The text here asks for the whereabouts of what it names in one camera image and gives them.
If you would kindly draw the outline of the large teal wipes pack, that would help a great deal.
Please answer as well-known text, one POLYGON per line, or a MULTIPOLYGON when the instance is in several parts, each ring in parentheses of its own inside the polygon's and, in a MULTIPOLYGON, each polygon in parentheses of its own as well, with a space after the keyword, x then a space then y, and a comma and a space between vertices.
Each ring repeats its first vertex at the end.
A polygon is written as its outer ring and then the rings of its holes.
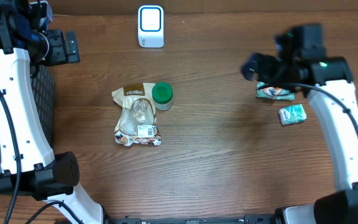
POLYGON ((268 98, 272 100, 288 100, 292 101, 295 99, 295 94, 289 90, 285 90, 277 87, 266 87, 260 89, 260 87, 265 86, 264 82, 258 82, 257 84, 257 94, 259 98, 268 98))

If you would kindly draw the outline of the small teal tissue pack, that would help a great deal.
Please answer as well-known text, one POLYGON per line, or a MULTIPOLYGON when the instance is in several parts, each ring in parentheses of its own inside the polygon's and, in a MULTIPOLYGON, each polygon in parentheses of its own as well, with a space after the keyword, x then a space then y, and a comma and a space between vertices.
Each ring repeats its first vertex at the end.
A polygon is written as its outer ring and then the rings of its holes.
POLYGON ((301 123, 307 119, 307 115, 302 104, 284 107, 278 111, 278 116, 281 124, 284 126, 301 123))

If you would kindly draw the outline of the green lid jar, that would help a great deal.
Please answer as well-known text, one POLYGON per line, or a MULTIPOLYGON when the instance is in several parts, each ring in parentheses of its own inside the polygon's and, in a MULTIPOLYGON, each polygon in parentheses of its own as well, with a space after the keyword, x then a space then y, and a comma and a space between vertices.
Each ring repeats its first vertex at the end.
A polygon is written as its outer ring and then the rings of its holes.
POLYGON ((173 106, 173 89, 168 83, 157 83, 152 88, 152 98, 158 110, 169 110, 173 106))

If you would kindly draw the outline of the brown snack bag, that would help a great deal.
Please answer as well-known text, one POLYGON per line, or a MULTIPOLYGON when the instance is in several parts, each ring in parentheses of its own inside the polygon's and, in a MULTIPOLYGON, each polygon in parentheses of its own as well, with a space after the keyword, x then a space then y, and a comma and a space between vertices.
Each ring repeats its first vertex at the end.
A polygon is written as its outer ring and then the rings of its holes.
POLYGON ((137 83, 112 92, 112 99, 121 108, 114 129, 118 144, 159 146, 162 138, 157 127, 155 103, 152 98, 154 83, 137 83))

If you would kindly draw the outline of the orange tissue pack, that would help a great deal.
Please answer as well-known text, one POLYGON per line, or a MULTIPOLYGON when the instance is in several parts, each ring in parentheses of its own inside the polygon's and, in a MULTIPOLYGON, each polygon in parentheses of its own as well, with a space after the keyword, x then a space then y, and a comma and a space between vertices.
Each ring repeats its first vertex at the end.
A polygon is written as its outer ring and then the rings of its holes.
POLYGON ((278 96, 285 96, 291 94, 291 91, 285 90, 283 88, 277 88, 277 87, 267 87, 262 89, 262 93, 269 97, 278 97, 278 96))

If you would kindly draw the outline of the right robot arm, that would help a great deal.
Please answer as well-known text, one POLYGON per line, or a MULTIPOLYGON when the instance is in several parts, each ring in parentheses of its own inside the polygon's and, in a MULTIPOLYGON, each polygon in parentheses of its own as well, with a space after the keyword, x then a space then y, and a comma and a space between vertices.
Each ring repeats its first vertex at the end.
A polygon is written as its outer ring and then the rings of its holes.
POLYGON ((246 80, 300 91, 314 110, 329 149, 335 193, 312 204, 278 208, 272 223, 358 223, 358 105, 344 57, 329 57, 319 23, 275 37, 276 56, 254 53, 241 67, 246 80))

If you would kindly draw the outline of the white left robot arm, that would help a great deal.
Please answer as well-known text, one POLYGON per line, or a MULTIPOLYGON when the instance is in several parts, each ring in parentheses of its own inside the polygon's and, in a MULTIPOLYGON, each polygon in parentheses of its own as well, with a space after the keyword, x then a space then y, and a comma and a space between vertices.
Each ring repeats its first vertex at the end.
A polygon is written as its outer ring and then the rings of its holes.
POLYGON ((0 1, 0 194, 31 196, 70 223, 107 223, 74 153, 55 154, 46 137, 53 86, 32 88, 45 67, 80 61, 75 33, 49 29, 52 16, 47 1, 0 1))

